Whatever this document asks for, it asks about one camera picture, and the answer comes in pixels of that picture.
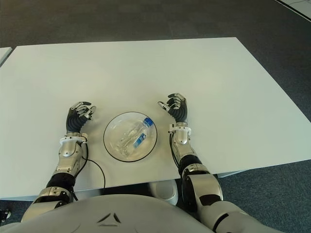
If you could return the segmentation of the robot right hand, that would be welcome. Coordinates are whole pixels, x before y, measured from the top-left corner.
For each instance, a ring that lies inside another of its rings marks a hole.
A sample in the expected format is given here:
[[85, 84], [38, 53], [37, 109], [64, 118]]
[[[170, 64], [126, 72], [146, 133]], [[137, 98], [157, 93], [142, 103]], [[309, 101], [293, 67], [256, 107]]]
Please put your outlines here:
[[168, 98], [166, 103], [158, 101], [158, 105], [172, 116], [176, 122], [187, 122], [188, 107], [186, 98], [179, 93], [169, 94]]

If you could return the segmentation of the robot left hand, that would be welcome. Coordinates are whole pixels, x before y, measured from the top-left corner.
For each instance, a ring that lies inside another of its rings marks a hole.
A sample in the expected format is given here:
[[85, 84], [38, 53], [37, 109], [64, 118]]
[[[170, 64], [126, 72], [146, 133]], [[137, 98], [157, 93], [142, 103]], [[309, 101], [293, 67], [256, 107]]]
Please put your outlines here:
[[97, 107], [87, 101], [79, 101], [69, 108], [66, 119], [67, 133], [80, 133], [87, 121], [91, 120]]

